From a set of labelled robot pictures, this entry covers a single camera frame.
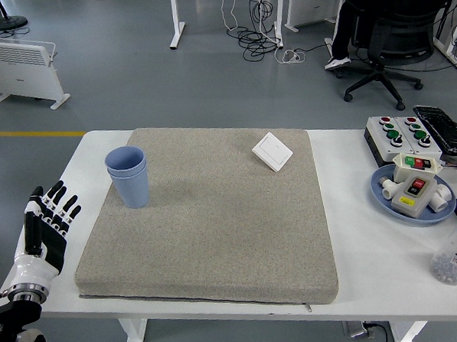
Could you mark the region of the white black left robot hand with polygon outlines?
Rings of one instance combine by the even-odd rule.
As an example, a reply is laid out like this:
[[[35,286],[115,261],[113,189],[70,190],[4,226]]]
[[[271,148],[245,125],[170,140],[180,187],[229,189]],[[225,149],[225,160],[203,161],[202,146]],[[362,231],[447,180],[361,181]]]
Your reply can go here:
[[[67,187],[59,180],[48,191],[38,186],[24,210],[24,230],[15,252],[16,274],[11,285],[47,291],[64,268],[67,234],[82,207],[73,195],[60,204]]]

